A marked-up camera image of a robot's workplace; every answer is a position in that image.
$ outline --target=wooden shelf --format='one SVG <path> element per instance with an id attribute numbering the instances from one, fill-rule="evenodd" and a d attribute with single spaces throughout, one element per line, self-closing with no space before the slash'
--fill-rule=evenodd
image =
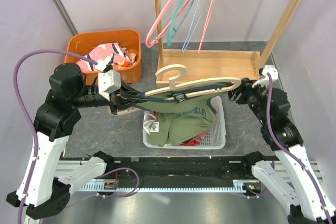
<path id="1" fill-rule="evenodd" d="M 201 50 L 197 55 L 197 50 L 186 50 L 184 53 L 181 53 L 181 50 L 163 50 L 164 67 L 171 64 L 182 64 L 187 67 L 188 74 L 181 82 L 216 77 L 257 80 L 259 58 L 260 52 L 255 51 Z M 168 84 L 168 78 L 177 74 L 177 71 L 167 72 L 162 78 L 158 78 L 156 83 L 159 86 Z"/>

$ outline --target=black and white robotic arm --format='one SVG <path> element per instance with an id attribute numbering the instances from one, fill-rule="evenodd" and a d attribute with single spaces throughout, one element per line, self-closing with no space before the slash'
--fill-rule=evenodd
<path id="1" fill-rule="evenodd" d="M 274 89 L 270 106 L 270 120 L 277 140 L 287 152 L 294 154 L 304 163 L 302 168 L 286 151 L 279 148 L 267 127 L 267 73 L 275 68 L 266 66 L 261 73 L 264 77 L 256 82 L 247 79 L 239 88 L 229 93 L 231 100 L 238 104 L 248 104 L 261 122 L 261 133 L 276 156 L 286 168 L 293 188 L 274 171 L 261 153 L 250 153 L 243 157 L 243 172 L 260 180 L 277 198 L 288 214 L 290 224 L 328 223 L 335 220 L 335 206 L 325 195 L 307 158 L 303 140 L 287 114 L 290 104 L 287 95 Z M 54 177 L 56 165 L 68 142 L 74 125 L 80 120 L 78 108 L 109 106 L 111 112 L 128 109 L 146 99 L 137 96 L 139 92 L 127 86 L 120 74 L 106 68 L 98 74 L 98 85 L 85 85 L 85 78 L 74 63 L 58 66 L 49 78 L 51 89 L 45 103 L 38 109 L 34 127 L 39 139 L 38 157 L 34 157 L 34 147 L 28 168 L 20 187 L 8 194 L 7 202 L 18 207 L 25 198 L 28 206 L 26 214 L 32 219 L 42 219 L 59 214 L 67 205 L 71 195 L 92 179 L 113 169 L 113 157 L 97 152 L 88 162 L 72 172 Z M 24 194 L 29 168 L 36 159 L 28 193 Z"/>

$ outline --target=wooden rod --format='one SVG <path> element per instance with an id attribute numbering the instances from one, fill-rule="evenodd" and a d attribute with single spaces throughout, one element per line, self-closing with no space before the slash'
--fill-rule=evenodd
<path id="1" fill-rule="evenodd" d="M 282 33 L 285 31 L 288 23 L 290 22 L 290 19 L 292 18 L 300 2 L 301 0 L 290 0 L 289 1 L 284 13 L 282 14 L 276 28 L 274 29 L 271 35 L 271 38 L 268 40 L 265 50 L 263 51 L 263 53 L 260 56 L 260 59 L 258 60 L 258 63 L 257 63 L 258 68 L 262 67 L 266 63 L 268 57 L 272 53 Z"/>
<path id="2" fill-rule="evenodd" d="M 161 12 L 161 0 L 154 0 L 155 1 L 155 14 L 156 17 L 159 16 Z M 157 34 L 160 34 L 162 31 L 162 22 L 160 21 L 157 25 Z M 158 68 L 163 68 L 163 39 L 162 37 L 158 41 L 159 43 L 159 63 L 158 63 Z"/>

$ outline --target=pink hanger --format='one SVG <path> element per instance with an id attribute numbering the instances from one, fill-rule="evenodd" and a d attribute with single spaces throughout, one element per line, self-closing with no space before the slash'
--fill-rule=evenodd
<path id="1" fill-rule="evenodd" d="M 211 14 L 212 14 L 212 11 L 213 11 L 214 6 L 215 6 L 215 1 L 216 0 L 211 0 L 211 2 L 210 2 L 209 11 L 208 11 L 208 15 L 206 16 L 206 20 L 205 20 L 205 25 L 204 25 L 204 29 L 203 29 L 203 34 L 202 34 L 200 46 L 198 47 L 198 52 L 197 52 L 198 55 L 200 54 L 199 51 L 201 50 L 201 47 L 202 47 L 202 44 L 203 44 L 203 40 L 204 40 L 204 37 L 205 37 L 206 30 L 208 28 L 209 20 L 211 18 Z"/>
<path id="2" fill-rule="evenodd" d="M 172 21 L 170 21 L 168 23 L 168 25 L 166 25 L 166 27 L 160 32 L 160 34 L 157 35 L 157 37 L 150 42 L 150 38 L 152 37 L 156 27 L 158 26 L 159 22 L 161 21 L 162 17 L 164 16 L 164 14 L 166 13 L 166 11 L 168 10 L 168 8 L 170 7 L 170 5 L 173 3 L 174 0 L 168 0 L 168 2 L 166 3 L 166 5 L 163 7 L 163 9 L 161 10 L 160 14 L 158 15 L 158 17 L 156 18 L 152 28 L 149 30 L 147 37 L 146 37 L 146 46 L 147 47 L 152 47 L 155 45 L 155 43 L 164 35 L 164 33 L 169 29 Z M 187 6 L 187 4 L 189 3 L 190 0 L 187 0 L 181 7 L 179 13 L 177 15 L 179 15 L 183 9 Z"/>

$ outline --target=clothing tag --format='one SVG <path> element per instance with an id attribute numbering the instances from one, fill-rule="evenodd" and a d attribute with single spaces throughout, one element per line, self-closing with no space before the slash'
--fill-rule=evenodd
<path id="1" fill-rule="evenodd" d="M 154 122 L 152 124 L 150 132 L 159 132 L 159 122 Z"/>
<path id="2" fill-rule="evenodd" d="M 183 102 L 186 99 L 185 93 L 182 92 L 173 94 L 173 97 L 176 103 Z"/>

